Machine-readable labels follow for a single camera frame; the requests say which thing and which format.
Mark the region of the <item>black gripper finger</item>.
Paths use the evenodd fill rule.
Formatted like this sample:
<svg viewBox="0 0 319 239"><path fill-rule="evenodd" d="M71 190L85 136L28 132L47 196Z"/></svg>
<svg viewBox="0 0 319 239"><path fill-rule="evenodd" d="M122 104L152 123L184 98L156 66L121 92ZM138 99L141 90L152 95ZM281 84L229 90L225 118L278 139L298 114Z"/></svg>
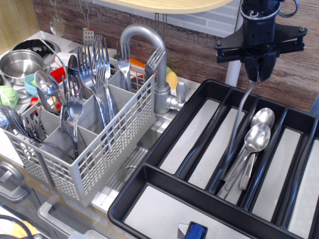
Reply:
<svg viewBox="0 0 319 239"><path fill-rule="evenodd" d="M270 53L263 56L260 60L259 75L260 80L265 81L270 78L273 68L276 64L277 54Z"/></svg>
<svg viewBox="0 0 319 239"><path fill-rule="evenodd" d="M250 81L258 81L260 77L260 62L259 58L253 56L245 56L244 64L248 79Z"/></svg>

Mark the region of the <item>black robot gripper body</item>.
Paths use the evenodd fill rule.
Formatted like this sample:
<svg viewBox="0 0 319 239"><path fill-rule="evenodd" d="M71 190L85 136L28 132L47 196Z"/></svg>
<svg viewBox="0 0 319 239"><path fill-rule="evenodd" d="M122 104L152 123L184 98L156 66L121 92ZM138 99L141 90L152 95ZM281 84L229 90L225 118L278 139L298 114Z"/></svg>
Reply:
<svg viewBox="0 0 319 239"><path fill-rule="evenodd" d="M257 9L242 9L243 24L235 33L219 40L217 62L229 62L246 57L261 58L274 52L276 57L284 53L302 51L304 37L308 29L301 26L289 26L276 23L279 10L262 12Z"/></svg>

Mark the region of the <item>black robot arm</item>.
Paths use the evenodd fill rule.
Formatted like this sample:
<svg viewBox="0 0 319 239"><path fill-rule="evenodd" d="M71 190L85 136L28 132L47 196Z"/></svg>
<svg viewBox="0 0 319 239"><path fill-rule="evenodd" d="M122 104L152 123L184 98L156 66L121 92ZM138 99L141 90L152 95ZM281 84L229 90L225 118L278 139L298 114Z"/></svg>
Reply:
<svg viewBox="0 0 319 239"><path fill-rule="evenodd" d="M242 26L233 34L219 40L217 62L239 60L244 63L248 79L258 82L270 78L281 54L302 51L305 27L281 25L276 16L280 12L280 0L244 0L240 6Z"/></svg>

